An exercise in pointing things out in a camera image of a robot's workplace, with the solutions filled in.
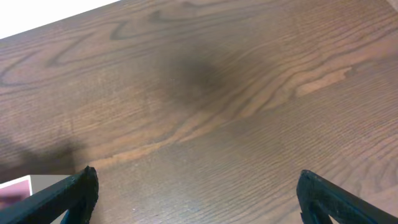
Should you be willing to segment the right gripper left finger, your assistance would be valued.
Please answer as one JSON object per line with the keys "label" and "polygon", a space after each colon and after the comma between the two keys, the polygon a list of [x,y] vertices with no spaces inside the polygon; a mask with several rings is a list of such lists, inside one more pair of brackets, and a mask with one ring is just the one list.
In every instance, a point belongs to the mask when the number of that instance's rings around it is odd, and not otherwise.
{"label": "right gripper left finger", "polygon": [[98,201],[96,170],[87,166],[32,196],[1,210],[2,224],[89,224]]}

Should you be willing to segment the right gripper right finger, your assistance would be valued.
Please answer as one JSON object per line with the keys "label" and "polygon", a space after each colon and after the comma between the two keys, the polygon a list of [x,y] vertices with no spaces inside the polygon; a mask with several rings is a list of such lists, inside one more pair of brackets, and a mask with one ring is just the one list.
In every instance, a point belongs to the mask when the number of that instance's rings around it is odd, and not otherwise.
{"label": "right gripper right finger", "polygon": [[301,171],[296,193],[304,224],[390,224],[397,217],[367,203],[310,170]]}

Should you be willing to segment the white pink cardboard box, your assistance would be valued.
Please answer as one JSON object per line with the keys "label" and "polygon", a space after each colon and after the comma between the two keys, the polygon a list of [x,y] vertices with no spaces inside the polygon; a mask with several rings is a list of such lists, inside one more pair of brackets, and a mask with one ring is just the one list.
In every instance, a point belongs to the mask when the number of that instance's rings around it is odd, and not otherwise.
{"label": "white pink cardboard box", "polygon": [[25,175],[1,183],[1,210],[20,202],[69,175]]}

